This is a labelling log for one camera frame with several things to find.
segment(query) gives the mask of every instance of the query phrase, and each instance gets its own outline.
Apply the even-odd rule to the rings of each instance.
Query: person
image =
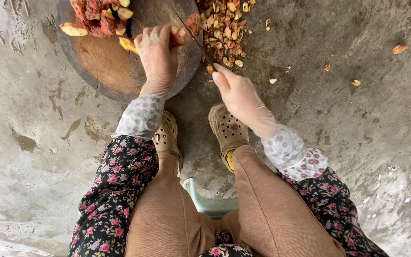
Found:
[[[177,125],[163,111],[179,48],[170,26],[144,28],[134,42],[147,74],[124,111],[92,188],[79,203],[68,255],[84,256],[387,256],[357,220],[350,191],[293,130],[277,122],[248,78],[214,64],[223,103],[209,123],[235,174],[238,209],[212,220],[180,185]],[[273,172],[248,143],[261,138]]]

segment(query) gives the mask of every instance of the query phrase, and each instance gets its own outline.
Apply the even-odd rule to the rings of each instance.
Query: brown pants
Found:
[[[257,256],[345,256],[298,193],[251,146],[234,151],[238,205],[221,220],[198,213],[180,185],[177,160],[159,154],[159,172],[134,207],[125,257],[197,257],[215,245],[215,233]]]

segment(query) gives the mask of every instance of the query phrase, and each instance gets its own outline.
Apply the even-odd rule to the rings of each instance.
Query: person's left hand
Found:
[[[179,66],[180,47],[169,49],[171,26],[146,27],[134,39],[147,81],[139,96],[157,94],[166,97],[174,84]]]

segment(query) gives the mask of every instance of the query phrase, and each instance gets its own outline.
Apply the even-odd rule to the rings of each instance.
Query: yellow sock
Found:
[[[234,150],[231,150],[231,151],[229,151],[227,154],[226,154],[226,161],[228,162],[228,164],[229,164],[229,167],[232,169],[232,170],[234,170],[234,163],[232,162],[232,155],[234,154]]]

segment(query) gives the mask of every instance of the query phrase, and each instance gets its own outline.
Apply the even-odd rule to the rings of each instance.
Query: white floral sleeve cover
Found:
[[[113,138],[121,135],[151,140],[161,123],[164,98],[149,94],[134,99],[122,114]]]
[[[262,143],[274,166],[294,181],[317,178],[328,167],[328,158],[320,150],[306,148],[298,133],[282,124],[274,137]]]

